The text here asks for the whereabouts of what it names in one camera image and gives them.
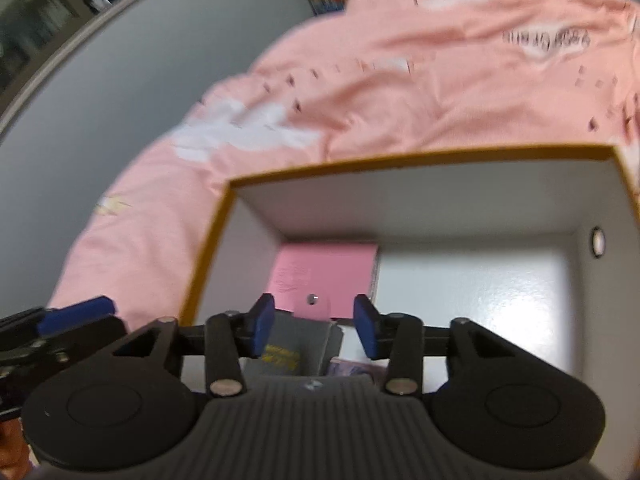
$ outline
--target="gray wall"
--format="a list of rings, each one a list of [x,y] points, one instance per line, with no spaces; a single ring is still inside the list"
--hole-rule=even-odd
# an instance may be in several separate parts
[[[306,0],[140,0],[49,79],[0,149],[0,317],[44,304],[117,174],[214,81],[311,17]]]

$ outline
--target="white wall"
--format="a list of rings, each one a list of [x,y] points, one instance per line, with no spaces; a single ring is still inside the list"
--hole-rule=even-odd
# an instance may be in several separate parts
[[[49,79],[0,149],[0,317],[44,304],[117,174],[307,0],[140,0]]]
[[[612,172],[605,182],[607,193],[593,203],[578,231],[585,320],[582,380],[606,410],[606,429],[593,462],[609,478],[623,479],[638,458],[640,435],[640,237],[619,175]],[[600,259],[590,247],[596,226],[606,236]]]
[[[611,171],[610,160],[475,162],[267,182],[238,195],[287,238],[538,235],[573,232]]]

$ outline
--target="white cloud pattern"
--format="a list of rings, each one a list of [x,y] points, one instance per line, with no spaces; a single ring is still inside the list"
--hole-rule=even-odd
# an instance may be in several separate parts
[[[301,150],[318,141],[319,132],[284,126],[286,116],[285,107],[278,103],[247,110],[240,101],[222,100],[209,107],[204,117],[191,118],[173,130],[172,145],[183,160],[207,162],[224,145],[261,152],[279,147]]]

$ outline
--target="pink paper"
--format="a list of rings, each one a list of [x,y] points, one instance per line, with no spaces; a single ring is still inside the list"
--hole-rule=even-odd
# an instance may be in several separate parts
[[[375,244],[284,244],[267,292],[276,308],[294,316],[329,320],[353,317],[353,298],[369,294]]]

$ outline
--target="pink blanket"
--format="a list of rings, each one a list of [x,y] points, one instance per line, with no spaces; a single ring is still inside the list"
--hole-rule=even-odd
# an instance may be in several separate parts
[[[638,4],[350,0],[217,83],[100,200],[51,300],[176,316],[225,182],[467,146],[616,144],[638,176]]]

